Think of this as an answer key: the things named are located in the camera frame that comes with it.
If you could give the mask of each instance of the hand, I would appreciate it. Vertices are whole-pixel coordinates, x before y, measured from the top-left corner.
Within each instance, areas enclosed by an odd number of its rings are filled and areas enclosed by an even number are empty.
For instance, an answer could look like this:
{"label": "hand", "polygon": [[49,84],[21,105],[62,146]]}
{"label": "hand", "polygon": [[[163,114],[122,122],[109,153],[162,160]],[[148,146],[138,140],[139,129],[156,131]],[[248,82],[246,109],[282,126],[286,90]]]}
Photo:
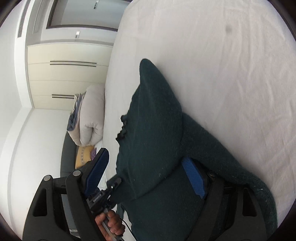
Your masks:
{"label": "hand", "polygon": [[[122,235],[125,231],[125,226],[122,224],[122,221],[120,220],[120,217],[118,214],[116,214],[113,210],[110,210],[107,213],[108,217],[110,218],[108,222],[108,226],[110,227],[110,232],[116,235]],[[107,241],[113,241],[110,235],[107,233],[105,228],[102,225],[102,222],[105,220],[106,214],[101,213],[100,215],[96,216],[95,221],[98,225],[101,233],[103,234],[104,238]]]}

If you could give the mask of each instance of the door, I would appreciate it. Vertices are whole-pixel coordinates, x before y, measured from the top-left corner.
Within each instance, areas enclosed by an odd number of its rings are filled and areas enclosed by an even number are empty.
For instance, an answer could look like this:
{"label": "door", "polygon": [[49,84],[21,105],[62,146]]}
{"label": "door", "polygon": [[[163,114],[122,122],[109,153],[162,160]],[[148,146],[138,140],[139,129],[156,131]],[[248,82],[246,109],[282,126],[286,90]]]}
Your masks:
{"label": "door", "polygon": [[49,27],[98,27],[117,31],[128,1],[56,0]]}

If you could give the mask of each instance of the bed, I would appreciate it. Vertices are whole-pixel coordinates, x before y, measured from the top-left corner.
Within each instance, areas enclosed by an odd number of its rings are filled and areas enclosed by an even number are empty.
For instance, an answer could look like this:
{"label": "bed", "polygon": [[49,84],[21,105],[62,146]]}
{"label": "bed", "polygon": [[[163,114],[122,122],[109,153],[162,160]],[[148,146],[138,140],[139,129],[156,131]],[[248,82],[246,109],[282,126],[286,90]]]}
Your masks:
{"label": "bed", "polygon": [[296,198],[296,42],[277,10],[265,0],[132,1],[105,86],[104,180],[116,173],[115,138],[143,58],[165,76],[183,112],[267,184],[280,225]]}

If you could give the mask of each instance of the black cable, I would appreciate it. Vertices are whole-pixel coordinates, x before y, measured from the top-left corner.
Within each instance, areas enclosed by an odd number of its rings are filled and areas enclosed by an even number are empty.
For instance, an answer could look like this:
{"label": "black cable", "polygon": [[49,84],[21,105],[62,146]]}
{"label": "black cable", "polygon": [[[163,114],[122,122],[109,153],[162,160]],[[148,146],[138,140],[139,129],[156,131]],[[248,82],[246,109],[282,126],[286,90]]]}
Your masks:
{"label": "black cable", "polygon": [[121,221],[123,221],[125,223],[125,225],[128,227],[128,230],[131,232],[131,235],[133,236],[133,238],[137,241],[135,235],[133,234],[133,232],[131,231],[131,229],[129,228],[128,224],[122,219],[120,218]]}

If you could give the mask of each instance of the white wardrobe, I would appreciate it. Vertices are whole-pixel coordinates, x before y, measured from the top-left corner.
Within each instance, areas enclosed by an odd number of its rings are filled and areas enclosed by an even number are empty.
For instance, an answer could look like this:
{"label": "white wardrobe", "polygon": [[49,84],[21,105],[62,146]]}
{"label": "white wardrobe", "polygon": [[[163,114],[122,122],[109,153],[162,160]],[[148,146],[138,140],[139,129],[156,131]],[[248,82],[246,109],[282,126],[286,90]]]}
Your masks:
{"label": "white wardrobe", "polygon": [[63,42],[28,46],[28,77],[35,108],[71,110],[74,95],[105,83],[112,46]]}

